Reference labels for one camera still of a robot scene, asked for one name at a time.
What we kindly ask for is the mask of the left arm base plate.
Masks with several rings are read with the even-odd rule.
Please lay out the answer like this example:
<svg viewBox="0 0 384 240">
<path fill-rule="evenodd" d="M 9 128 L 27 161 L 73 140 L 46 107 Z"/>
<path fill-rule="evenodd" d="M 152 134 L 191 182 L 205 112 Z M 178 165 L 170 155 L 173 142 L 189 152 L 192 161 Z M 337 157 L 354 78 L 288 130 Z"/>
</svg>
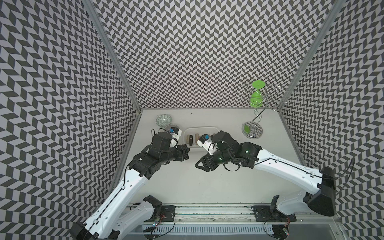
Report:
<svg viewBox="0 0 384 240">
<path fill-rule="evenodd" d="M 152 215 L 152 218 L 149 219 L 150 222 L 155 222 L 156 219 L 162 219 L 161 222 L 174 222 L 175 221 L 176 206 L 174 205 L 165 205 L 161 207 L 156 207 Z"/>
</svg>

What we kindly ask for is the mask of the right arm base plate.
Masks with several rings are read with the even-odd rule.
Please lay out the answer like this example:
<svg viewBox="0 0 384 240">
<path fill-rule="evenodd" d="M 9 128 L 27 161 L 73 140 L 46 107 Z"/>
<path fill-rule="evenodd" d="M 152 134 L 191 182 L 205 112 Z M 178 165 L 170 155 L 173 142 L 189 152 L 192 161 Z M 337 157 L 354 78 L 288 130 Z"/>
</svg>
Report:
<svg viewBox="0 0 384 240">
<path fill-rule="evenodd" d="M 286 216 L 277 210 L 271 210 L 269 206 L 255 205 L 251 207 L 257 222 L 296 222 L 295 214 Z"/>
</svg>

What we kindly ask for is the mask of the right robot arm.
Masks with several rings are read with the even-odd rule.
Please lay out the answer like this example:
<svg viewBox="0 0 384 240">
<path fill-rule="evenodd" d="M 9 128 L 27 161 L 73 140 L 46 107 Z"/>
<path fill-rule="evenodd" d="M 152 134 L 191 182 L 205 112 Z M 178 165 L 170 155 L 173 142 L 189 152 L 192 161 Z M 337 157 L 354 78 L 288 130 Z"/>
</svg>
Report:
<svg viewBox="0 0 384 240">
<path fill-rule="evenodd" d="M 274 196 L 270 205 L 271 214 L 290 216 L 304 211 L 313 211 L 326 217 L 336 214 L 336 177 L 332 168 L 319 170 L 293 163 L 259 145 L 250 142 L 240 144 L 223 131 L 213 136 L 202 135 L 197 144 L 207 153 L 195 166 L 205 172 L 232 163 L 239 168 L 268 172 L 301 188 L 286 196 Z"/>
</svg>

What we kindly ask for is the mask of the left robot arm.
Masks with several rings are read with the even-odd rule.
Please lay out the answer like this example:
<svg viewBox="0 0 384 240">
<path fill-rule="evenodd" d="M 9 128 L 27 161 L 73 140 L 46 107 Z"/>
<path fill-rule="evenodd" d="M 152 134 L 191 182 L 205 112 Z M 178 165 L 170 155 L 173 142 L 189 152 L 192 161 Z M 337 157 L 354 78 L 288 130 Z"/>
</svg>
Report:
<svg viewBox="0 0 384 240">
<path fill-rule="evenodd" d="M 160 170 L 172 161 L 182 162 L 189 158 L 190 149 L 179 144 L 182 131 L 171 128 L 156 133 L 125 168 L 120 183 L 104 203 L 84 223 L 74 223 L 70 234 L 75 240 L 122 240 L 132 230 L 160 212 L 162 203 L 147 196 L 132 211 L 123 211 L 134 195 Z"/>
</svg>

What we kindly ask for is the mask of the black lipstick gold band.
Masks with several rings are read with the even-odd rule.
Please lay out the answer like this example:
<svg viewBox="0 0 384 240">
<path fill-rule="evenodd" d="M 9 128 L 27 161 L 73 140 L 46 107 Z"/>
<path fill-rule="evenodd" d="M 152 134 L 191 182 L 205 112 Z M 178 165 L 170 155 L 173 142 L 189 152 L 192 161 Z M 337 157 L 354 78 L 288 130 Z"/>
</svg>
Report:
<svg viewBox="0 0 384 240">
<path fill-rule="evenodd" d="M 194 136 L 189 135 L 189 146 L 192 146 L 194 144 Z"/>
</svg>

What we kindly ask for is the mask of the white plastic storage box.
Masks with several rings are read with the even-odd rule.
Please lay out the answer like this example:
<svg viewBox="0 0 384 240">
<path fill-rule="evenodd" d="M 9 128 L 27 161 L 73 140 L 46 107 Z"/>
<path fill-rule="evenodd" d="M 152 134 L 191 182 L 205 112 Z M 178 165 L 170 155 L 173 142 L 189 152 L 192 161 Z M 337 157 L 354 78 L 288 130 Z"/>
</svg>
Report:
<svg viewBox="0 0 384 240">
<path fill-rule="evenodd" d="M 208 134 L 210 136 L 218 133 L 220 129 L 216 127 L 193 127 L 187 128 L 183 131 L 183 135 L 181 137 L 182 144 L 186 144 L 187 147 L 193 150 L 198 150 L 201 147 L 198 146 L 197 140 L 204 134 Z M 190 145 L 190 136 L 193 136 L 193 144 Z"/>
</svg>

